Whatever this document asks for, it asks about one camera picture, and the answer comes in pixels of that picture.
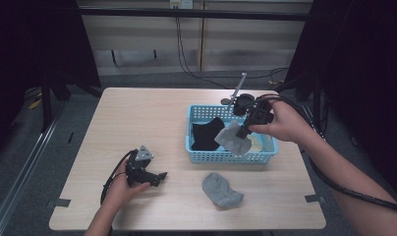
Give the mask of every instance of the gray carpet floor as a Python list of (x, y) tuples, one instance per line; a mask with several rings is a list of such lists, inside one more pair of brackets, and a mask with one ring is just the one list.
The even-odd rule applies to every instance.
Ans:
[[(168, 73), (102, 77), (101, 82), (103, 89), (109, 87), (233, 89), (241, 79), (239, 72), (213, 72), (205, 75), (212, 78), (203, 80), (192, 78), (184, 73)], [(269, 72), (253, 72), (249, 74), (249, 77), (262, 75), (269, 75)], [(243, 89), (272, 89), (281, 84), (284, 75), (278, 73), (272, 77), (246, 80)], [(234, 78), (214, 78), (217, 76)], [(26, 183), (25, 189), (21, 193), (18, 204), (9, 218), (2, 235), (66, 236), (83, 234), (83, 232), (52, 231), (48, 226), (48, 222), (53, 209), (46, 207), (48, 201), (58, 199), (60, 196), (99, 101), (99, 98), (87, 94), (79, 88), (70, 87), (70, 91), (72, 92), (71, 99), (66, 102), (55, 130), (29, 181)], [(293, 90), (286, 90), (283, 94), (295, 99)], [(24, 108), (11, 129), (11, 139), (0, 152), (0, 205), (8, 195), (11, 186), (14, 184), (40, 136), (40, 128), (42, 126), (41, 107), (38, 106), (33, 110), (29, 110), (28, 105), (33, 101), (33, 95), (31, 92), (27, 95), (29, 98), (26, 100)], [(55, 110), (56, 107), (60, 106), (61, 102), (56, 101), (55, 98), (53, 100)], [(306, 102), (312, 104), (312, 98), (310, 97)], [(329, 111), (325, 137), (345, 157), (385, 186), (385, 182), (370, 165), (368, 156), (361, 148), (352, 144), (351, 133), (336, 117), (333, 110)], [(321, 205), (327, 221), (325, 228), (321, 230), (296, 229), (270, 232), (218, 232), (217, 235), (355, 235), (352, 227), (333, 200), (329, 188), (312, 172), (308, 157), (304, 153), (303, 159), (312, 178), (316, 193), (326, 199), (326, 203)], [(115, 235), (128, 235), (128, 232), (115, 232)], [(145, 232), (143, 235), (190, 235), (190, 233)]]

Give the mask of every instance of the metal rod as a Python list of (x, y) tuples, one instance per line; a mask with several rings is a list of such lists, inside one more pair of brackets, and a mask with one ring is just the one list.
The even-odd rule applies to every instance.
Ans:
[(85, 16), (121, 16), (121, 17), (170, 17), (170, 18), (208, 18), (208, 19), (244, 19), (304, 22), (311, 15), (301, 13), (268, 13), (268, 12), (238, 12), (238, 11), (209, 11), (190, 9), (154, 9), (154, 8), (110, 8), (88, 7), (79, 8), (21, 8), (27, 11), (46, 14), (78, 14)]

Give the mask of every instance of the basket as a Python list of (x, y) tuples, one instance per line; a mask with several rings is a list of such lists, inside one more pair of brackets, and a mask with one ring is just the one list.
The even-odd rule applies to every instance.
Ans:
[(278, 152), (278, 145), (274, 138), (257, 133), (251, 135), (262, 145), (261, 151), (249, 151), (243, 155), (235, 155), (223, 147), (213, 151), (192, 150), (191, 146), (195, 142), (193, 124), (207, 124), (215, 117), (219, 117), (225, 127), (229, 126), (233, 120), (237, 120), (239, 124), (245, 121), (245, 118), (234, 116), (232, 111), (228, 111), (226, 105), (190, 105), (187, 112), (186, 150), (190, 154), (192, 163), (266, 164), (269, 158)]

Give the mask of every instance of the table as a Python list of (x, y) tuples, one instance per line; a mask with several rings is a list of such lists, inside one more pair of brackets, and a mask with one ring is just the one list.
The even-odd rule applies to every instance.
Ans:
[[(255, 96), (266, 90), (241, 90)], [(104, 91), (60, 199), (54, 230), (85, 230), (99, 208), (102, 186), (129, 150), (145, 145), (155, 156), (147, 171), (168, 172), (157, 187), (136, 196), (116, 216), (114, 229), (263, 230), (320, 229), (325, 219), (297, 145), (278, 142), (266, 165), (192, 164), (185, 149), (191, 104), (219, 104), (228, 89), (108, 88)], [(201, 188), (210, 172), (245, 194), (239, 207), (221, 209)]]

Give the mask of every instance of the sock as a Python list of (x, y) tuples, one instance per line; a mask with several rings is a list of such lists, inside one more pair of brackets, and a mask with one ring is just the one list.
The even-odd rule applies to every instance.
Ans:
[(210, 200), (223, 208), (238, 206), (244, 195), (232, 190), (229, 182), (217, 173), (210, 173), (202, 181), (202, 189)]
[(233, 154), (245, 154), (251, 149), (252, 141), (248, 138), (242, 140), (236, 137), (240, 128), (238, 122), (233, 120), (228, 127), (220, 131), (214, 140)]
[(192, 145), (192, 150), (216, 150), (220, 147), (214, 138), (224, 128), (223, 121), (216, 117), (209, 123), (204, 125), (193, 124), (193, 136), (195, 142)]

